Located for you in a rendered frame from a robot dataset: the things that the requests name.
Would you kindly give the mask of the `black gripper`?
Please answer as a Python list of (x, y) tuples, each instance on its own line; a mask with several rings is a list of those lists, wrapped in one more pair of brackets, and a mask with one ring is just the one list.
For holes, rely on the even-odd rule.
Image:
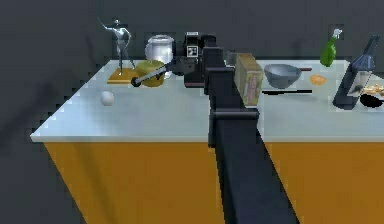
[(177, 76), (183, 76), (192, 73), (195, 70), (195, 66), (196, 60), (194, 58), (184, 56), (175, 57), (168, 64), (165, 64), (142, 77), (133, 77), (131, 79), (131, 85), (133, 87), (139, 87), (143, 81), (149, 80), (152, 77), (160, 77), (169, 71)]

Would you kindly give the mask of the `olive green apple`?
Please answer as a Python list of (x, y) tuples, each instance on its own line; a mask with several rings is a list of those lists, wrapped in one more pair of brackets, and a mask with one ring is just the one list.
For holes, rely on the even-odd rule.
[[(136, 65), (135, 71), (139, 77), (145, 76), (163, 66), (164, 63), (158, 60), (145, 60)], [(152, 77), (142, 82), (146, 87), (159, 87), (164, 83), (164, 76)]]

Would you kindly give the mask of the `white round pot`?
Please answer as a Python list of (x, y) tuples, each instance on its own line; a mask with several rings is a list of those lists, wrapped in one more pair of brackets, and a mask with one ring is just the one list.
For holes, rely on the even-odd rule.
[(145, 47), (145, 56), (149, 61), (160, 61), (167, 64), (173, 59), (174, 39), (168, 35), (160, 34), (148, 39)]

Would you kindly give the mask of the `silver figure statue wooden base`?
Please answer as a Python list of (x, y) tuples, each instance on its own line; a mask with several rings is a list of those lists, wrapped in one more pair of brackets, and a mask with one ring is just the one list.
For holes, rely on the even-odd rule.
[[(115, 36), (116, 53), (118, 56), (118, 68), (108, 78), (108, 84), (129, 84), (131, 79), (136, 74), (135, 63), (128, 56), (128, 46), (131, 40), (131, 33), (125, 26), (120, 23), (119, 19), (114, 19), (111, 26), (105, 25), (101, 19), (98, 19), (101, 26), (111, 32)], [(129, 68), (123, 67), (123, 60), (127, 59), (131, 66)]]

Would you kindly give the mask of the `white egg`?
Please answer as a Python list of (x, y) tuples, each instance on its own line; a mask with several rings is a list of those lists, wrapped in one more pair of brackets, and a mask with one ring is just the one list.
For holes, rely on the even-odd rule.
[(110, 91), (103, 91), (101, 93), (100, 101), (104, 106), (112, 106), (114, 104), (114, 95)]

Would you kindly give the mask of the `grey cup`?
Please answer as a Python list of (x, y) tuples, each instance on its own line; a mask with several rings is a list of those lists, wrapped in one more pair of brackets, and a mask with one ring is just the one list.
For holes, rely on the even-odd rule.
[(226, 64), (228, 66), (235, 66), (236, 65), (236, 60), (237, 60), (237, 53), (234, 51), (228, 51), (226, 53)]

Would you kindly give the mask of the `brown bread loaf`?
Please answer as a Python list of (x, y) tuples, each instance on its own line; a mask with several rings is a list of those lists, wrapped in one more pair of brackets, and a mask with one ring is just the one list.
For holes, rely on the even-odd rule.
[(264, 70), (250, 53), (238, 53), (234, 81), (245, 106), (258, 104)]

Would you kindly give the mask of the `orange counter with pale top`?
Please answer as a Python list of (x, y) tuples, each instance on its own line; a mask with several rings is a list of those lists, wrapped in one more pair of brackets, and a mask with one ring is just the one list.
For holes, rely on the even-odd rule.
[[(157, 88), (109, 84), (103, 66), (33, 134), (87, 224), (224, 224), (209, 101), (174, 77)], [(297, 92), (262, 94), (259, 130), (299, 224), (384, 224), (384, 106), (332, 105), (345, 70)], [(106, 106), (102, 93), (115, 101)]]

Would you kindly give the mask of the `grey bowl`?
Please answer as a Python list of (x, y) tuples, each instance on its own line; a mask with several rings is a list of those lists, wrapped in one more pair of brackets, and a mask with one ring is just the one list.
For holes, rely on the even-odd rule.
[(300, 78), (302, 71), (287, 64), (268, 64), (264, 67), (264, 73), (272, 87), (286, 89)]

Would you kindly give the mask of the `black flat utensil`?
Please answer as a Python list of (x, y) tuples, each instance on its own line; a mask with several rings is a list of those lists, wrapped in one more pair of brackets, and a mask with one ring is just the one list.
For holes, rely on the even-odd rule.
[(312, 94), (312, 90), (262, 90), (266, 95), (283, 95), (283, 94)]

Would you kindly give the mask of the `orange round food piece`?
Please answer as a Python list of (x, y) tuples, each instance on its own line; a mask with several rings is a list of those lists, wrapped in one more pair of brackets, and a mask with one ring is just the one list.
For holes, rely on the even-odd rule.
[(321, 75), (311, 75), (310, 82), (315, 86), (321, 86), (327, 82), (327, 79)]

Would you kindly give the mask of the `green spray bottle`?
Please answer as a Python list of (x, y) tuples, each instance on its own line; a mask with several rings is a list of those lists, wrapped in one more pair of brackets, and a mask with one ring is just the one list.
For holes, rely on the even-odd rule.
[(336, 57), (335, 42), (340, 38), (342, 34), (341, 29), (335, 29), (325, 48), (323, 49), (320, 56), (320, 63), (325, 67), (330, 67)]

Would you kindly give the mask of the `black pan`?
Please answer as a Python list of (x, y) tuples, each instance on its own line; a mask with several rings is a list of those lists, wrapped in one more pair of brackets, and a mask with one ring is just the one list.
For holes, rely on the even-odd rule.
[(370, 107), (370, 108), (377, 108), (384, 104), (384, 100), (380, 100), (379, 98), (373, 95), (368, 95), (368, 94), (362, 94), (360, 96), (360, 102), (364, 106)]

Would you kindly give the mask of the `yellow food pile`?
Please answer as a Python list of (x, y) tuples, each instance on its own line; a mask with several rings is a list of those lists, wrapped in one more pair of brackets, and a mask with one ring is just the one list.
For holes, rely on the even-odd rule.
[(384, 86), (381, 86), (379, 84), (367, 86), (363, 89), (363, 93), (368, 95), (379, 94), (380, 96), (384, 97)]

